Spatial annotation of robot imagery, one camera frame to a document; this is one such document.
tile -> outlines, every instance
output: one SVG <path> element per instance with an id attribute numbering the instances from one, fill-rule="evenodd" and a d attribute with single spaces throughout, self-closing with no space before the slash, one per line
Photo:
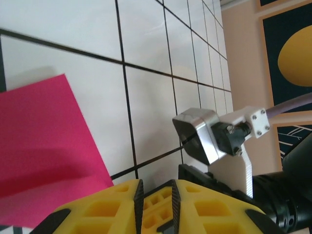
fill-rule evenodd
<path id="1" fill-rule="evenodd" d="M 121 65 L 5 36 L 1 45 L 8 90 L 65 73 L 110 175 L 133 167 Z"/>
<path id="2" fill-rule="evenodd" d="M 190 26 L 189 9 L 187 0 L 164 0 L 165 6 L 180 20 Z"/>
<path id="3" fill-rule="evenodd" d="M 202 0 L 189 1 L 191 28 L 207 41 L 205 16 Z"/>
<path id="4" fill-rule="evenodd" d="M 130 172 L 130 173 L 125 174 L 125 175 L 123 175 L 123 176 L 121 176 L 121 177 L 119 177 L 117 179 L 114 179 L 113 183 L 114 183 L 114 185 L 117 185 L 117 184 L 121 184 L 123 182 L 126 182 L 128 180 L 135 179 L 135 178 L 136 178 L 135 172 Z"/>
<path id="5" fill-rule="evenodd" d="M 0 231 L 0 234 L 14 234 L 13 227 L 9 227 L 9 228 L 6 228 L 6 229 Z"/>
<path id="6" fill-rule="evenodd" d="M 221 13 L 221 5 L 220 0 L 213 0 L 214 2 L 214 16 L 217 21 L 222 25 L 222 13 Z"/>
<path id="7" fill-rule="evenodd" d="M 171 73 L 163 6 L 155 0 L 118 0 L 125 61 Z"/>
<path id="8" fill-rule="evenodd" d="M 214 89 L 204 85 L 199 85 L 199 94 L 201 108 L 216 111 Z"/>
<path id="9" fill-rule="evenodd" d="M 126 70 L 137 164 L 179 147 L 172 79 L 135 68 Z"/>
<path id="10" fill-rule="evenodd" d="M 30 234 L 32 230 L 33 229 L 30 229 L 30 228 L 23 228 L 23 234 Z"/>
<path id="11" fill-rule="evenodd" d="M 0 27 L 121 59 L 113 0 L 76 0 L 66 3 L 62 0 L 2 0 Z"/>
<path id="12" fill-rule="evenodd" d="M 224 92 L 225 95 L 225 103 L 226 103 L 226 111 L 227 113 L 233 112 L 233 101 L 232 101 L 232 93 L 231 92 Z"/>
<path id="13" fill-rule="evenodd" d="M 219 52 L 224 57 L 226 57 L 224 32 L 223 32 L 223 28 L 220 26 L 220 24 L 218 22 L 216 22 L 216 32 L 217 32 L 217 35 L 218 35 Z"/>
<path id="14" fill-rule="evenodd" d="M 143 179 L 144 192 L 147 193 L 170 179 L 177 179 L 179 164 L 182 164 L 181 152 L 177 151 L 139 168 L 138 177 Z"/>
<path id="15" fill-rule="evenodd" d="M 193 33 L 193 44 L 198 82 L 213 85 L 208 44 Z"/>
<path id="16" fill-rule="evenodd" d="M 207 38 L 208 43 L 216 50 L 218 50 L 218 39 L 216 36 L 215 28 L 215 18 L 208 10 L 207 7 L 204 7 L 205 10 L 205 19 L 206 19 L 206 29 L 207 29 Z"/>
<path id="17" fill-rule="evenodd" d="M 214 86 L 223 89 L 220 54 L 211 47 L 209 47 L 209 54 Z"/>
<path id="18" fill-rule="evenodd" d="M 174 83 L 178 114 L 181 114 L 191 107 L 200 107 L 197 84 L 179 79 L 174 79 Z"/>
<path id="19" fill-rule="evenodd" d="M 228 62 L 223 57 L 220 57 L 220 60 L 224 89 L 231 90 Z"/>
<path id="20" fill-rule="evenodd" d="M 208 166 L 205 165 L 204 163 L 192 158 L 189 156 L 184 149 L 182 149 L 182 155 L 183 155 L 183 163 L 187 164 L 189 166 L 196 167 L 199 169 L 201 172 L 208 172 Z"/>
<path id="21" fill-rule="evenodd" d="M 203 1 L 206 4 L 206 6 L 209 8 L 209 10 L 214 14 L 215 10 L 214 10 L 213 0 L 203 0 Z"/>
<path id="22" fill-rule="evenodd" d="M 167 10 L 166 22 L 173 74 L 196 80 L 191 30 Z"/>
<path id="23" fill-rule="evenodd" d="M 226 111 L 226 104 L 225 104 L 225 97 L 224 91 L 219 89 L 214 89 L 214 98 L 215 98 L 215 105 L 216 105 L 216 112 L 219 116 L 225 115 Z"/>

magenta sheet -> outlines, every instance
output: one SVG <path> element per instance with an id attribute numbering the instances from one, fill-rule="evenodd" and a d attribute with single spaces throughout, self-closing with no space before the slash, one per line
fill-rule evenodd
<path id="1" fill-rule="evenodd" d="M 113 185 L 65 75 L 0 94 L 0 111 L 1 225 Z"/>

yellow circle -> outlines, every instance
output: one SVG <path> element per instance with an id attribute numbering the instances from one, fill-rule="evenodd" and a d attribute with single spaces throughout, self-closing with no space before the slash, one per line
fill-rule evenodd
<path id="1" fill-rule="evenodd" d="M 287 40 L 277 63 L 290 83 L 312 86 L 312 25 L 299 30 Z"/>

wooden frame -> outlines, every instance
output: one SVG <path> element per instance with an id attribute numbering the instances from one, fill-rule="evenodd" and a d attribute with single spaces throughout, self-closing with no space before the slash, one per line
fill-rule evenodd
<path id="1" fill-rule="evenodd" d="M 264 15 L 264 16 L 259 18 L 260 40 L 261 40 L 261 44 L 262 44 L 262 47 L 263 47 L 262 48 L 262 52 L 263 52 L 263 59 L 264 59 L 265 76 L 266 76 L 266 79 L 267 79 L 267 86 L 268 86 L 268 90 L 269 90 L 270 107 L 274 106 L 274 101 L 273 101 L 273 91 L 272 91 L 272 86 L 271 86 L 271 75 L 270 75 L 270 71 L 269 71 L 269 60 L 268 60 L 267 46 L 266 46 L 266 41 L 265 41 L 263 20 L 266 19 L 266 18 L 272 17 L 272 16 L 279 15 L 281 13 L 293 10 L 293 9 L 298 8 L 300 6 L 307 5 L 309 3 L 312 3 L 312 0 L 303 1 L 301 3 L 295 4 L 295 5 L 290 6 L 290 7 L 286 7 L 284 9 L 281 9 L 279 11 L 275 11 L 273 13 Z M 298 116 L 298 115 L 304 115 L 304 114 L 312 115 L 312 111 L 283 113 L 283 114 L 280 114 L 280 116 L 289 117 L 289 116 Z"/>
<path id="2" fill-rule="evenodd" d="M 256 1 L 256 9 L 257 9 L 257 11 L 264 11 L 264 10 L 267 10 L 269 8 L 275 7 L 275 6 L 279 5 L 279 4 L 283 4 L 285 2 L 288 2 L 290 0 L 276 0 L 274 2 L 266 4 L 264 6 L 260 5 L 260 0 L 255 0 L 255 1 Z"/>
<path id="3" fill-rule="evenodd" d="M 295 125 L 312 125 L 312 121 L 301 121 L 301 122 L 288 122 L 288 123 L 276 123 L 273 124 L 272 130 L 274 131 L 274 145 L 276 148 L 276 155 L 278 156 L 277 164 L 279 166 L 279 169 L 282 170 L 282 162 L 280 159 L 280 148 L 279 148 L 279 140 L 278 140 L 278 133 L 277 133 L 277 128 L 278 127 L 288 127 L 288 126 L 295 126 Z"/>

yellow 3d-printed part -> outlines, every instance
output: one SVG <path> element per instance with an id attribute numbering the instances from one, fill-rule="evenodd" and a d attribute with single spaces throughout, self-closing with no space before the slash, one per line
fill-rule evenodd
<path id="1" fill-rule="evenodd" d="M 143 206 L 142 180 L 134 179 L 59 207 L 70 213 L 54 234 L 137 234 Z"/>
<path id="2" fill-rule="evenodd" d="M 172 220 L 172 187 L 164 187 L 144 199 L 142 234 L 156 234 L 157 228 Z"/>
<path id="3" fill-rule="evenodd" d="M 179 234 L 261 234 L 245 213 L 249 203 L 207 189 L 185 180 L 173 185 L 175 231 Z"/>

